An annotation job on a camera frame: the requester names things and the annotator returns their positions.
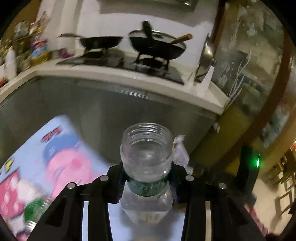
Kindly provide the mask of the cartoon pig tablecloth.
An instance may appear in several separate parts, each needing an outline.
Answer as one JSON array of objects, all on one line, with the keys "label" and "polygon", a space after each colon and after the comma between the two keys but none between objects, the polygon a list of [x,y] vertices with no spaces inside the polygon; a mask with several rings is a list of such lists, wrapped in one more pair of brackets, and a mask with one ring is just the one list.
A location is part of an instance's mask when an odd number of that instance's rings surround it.
[{"label": "cartoon pig tablecloth", "polygon": [[26,240],[25,209],[50,204],[70,182],[91,183],[111,165],[78,135],[66,115],[55,116],[1,167],[1,216],[17,240]]}]

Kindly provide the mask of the white tissue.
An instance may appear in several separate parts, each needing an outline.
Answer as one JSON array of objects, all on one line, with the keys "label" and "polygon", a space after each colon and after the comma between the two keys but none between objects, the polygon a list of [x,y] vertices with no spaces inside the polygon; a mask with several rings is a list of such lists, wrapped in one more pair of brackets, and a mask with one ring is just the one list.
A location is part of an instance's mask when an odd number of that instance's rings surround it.
[{"label": "white tissue", "polygon": [[189,154],[183,144],[185,140],[184,135],[178,135],[174,138],[173,147],[174,147],[174,157],[173,162],[176,165],[182,166],[185,168],[187,174],[193,174],[193,168],[189,166]]}]

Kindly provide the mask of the green silver soda can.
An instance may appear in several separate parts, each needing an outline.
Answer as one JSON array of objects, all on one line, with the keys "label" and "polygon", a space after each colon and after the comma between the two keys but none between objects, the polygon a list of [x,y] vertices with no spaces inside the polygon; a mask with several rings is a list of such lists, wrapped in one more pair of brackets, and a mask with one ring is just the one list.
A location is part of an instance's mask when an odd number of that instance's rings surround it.
[{"label": "green silver soda can", "polygon": [[25,231],[31,233],[52,200],[39,186],[22,179],[17,185],[18,200],[25,204],[23,222]]}]

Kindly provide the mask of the black wok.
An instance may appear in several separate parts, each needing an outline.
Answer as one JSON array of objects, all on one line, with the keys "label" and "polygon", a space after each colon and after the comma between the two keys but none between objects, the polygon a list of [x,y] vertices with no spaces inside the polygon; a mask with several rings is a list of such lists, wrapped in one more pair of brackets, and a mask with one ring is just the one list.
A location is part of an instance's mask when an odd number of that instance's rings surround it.
[{"label": "black wok", "polygon": [[176,38],[167,33],[154,31],[149,21],[143,21],[140,30],[129,33],[130,43],[140,55],[149,55],[167,61],[180,57],[187,49],[185,42],[192,38],[192,34]]}]

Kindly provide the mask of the kitchen counter cabinet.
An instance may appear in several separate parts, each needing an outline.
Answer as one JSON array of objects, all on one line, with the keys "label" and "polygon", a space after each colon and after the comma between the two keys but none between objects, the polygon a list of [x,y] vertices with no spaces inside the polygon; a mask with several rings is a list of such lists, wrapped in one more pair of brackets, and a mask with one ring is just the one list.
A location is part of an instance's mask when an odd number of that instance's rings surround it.
[{"label": "kitchen counter cabinet", "polygon": [[173,136],[185,135],[185,147],[192,152],[227,102],[214,84],[201,93],[191,83],[49,61],[22,72],[1,89],[1,161],[62,114],[109,163],[120,160],[123,131],[141,122],[159,123]]}]

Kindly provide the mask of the black gas stove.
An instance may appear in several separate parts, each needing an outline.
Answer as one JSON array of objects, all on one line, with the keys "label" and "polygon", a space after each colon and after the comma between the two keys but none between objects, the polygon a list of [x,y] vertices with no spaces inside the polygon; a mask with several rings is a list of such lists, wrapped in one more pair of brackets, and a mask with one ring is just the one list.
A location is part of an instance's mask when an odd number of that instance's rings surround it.
[{"label": "black gas stove", "polygon": [[177,68],[169,66],[168,62],[150,56],[131,57],[118,49],[87,52],[81,56],[68,58],[58,62],[59,65],[90,65],[108,68],[118,68],[149,76],[162,78],[180,85],[184,85],[181,73]]}]

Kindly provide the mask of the black frying pan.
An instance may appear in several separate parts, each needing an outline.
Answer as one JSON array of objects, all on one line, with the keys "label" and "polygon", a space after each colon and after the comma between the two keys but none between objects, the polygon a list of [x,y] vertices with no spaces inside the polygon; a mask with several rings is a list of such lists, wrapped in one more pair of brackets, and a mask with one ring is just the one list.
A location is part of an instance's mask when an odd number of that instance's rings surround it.
[{"label": "black frying pan", "polygon": [[58,38],[77,38],[79,39],[85,50],[92,49],[110,49],[116,47],[123,37],[121,36],[100,36],[100,37],[84,37],[73,33],[64,33],[57,36]]}]

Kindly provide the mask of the clear plastic bottle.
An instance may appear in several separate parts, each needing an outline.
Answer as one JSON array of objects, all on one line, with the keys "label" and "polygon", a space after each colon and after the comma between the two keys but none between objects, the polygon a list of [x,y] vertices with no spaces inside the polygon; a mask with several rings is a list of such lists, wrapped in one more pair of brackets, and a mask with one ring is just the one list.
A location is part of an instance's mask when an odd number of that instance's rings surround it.
[{"label": "clear plastic bottle", "polygon": [[171,132],[162,125],[137,123],[123,132],[120,156],[126,183],[120,204],[134,223],[155,225],[170,211],[173,153]]}]

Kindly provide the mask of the steel pot lid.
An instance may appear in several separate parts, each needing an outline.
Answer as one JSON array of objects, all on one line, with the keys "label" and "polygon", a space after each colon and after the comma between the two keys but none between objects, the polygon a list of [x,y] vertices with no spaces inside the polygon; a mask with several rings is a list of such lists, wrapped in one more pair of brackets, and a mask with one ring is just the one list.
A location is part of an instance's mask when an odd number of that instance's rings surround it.
[{"label": "steel pot lid", "polygon": [[215,65],[216,59],[214,43],[209,35],[207,35],[201,52],[199,64],[196,69],[194,81],[201,83],[208,73],[210,67],[215,67]]}]

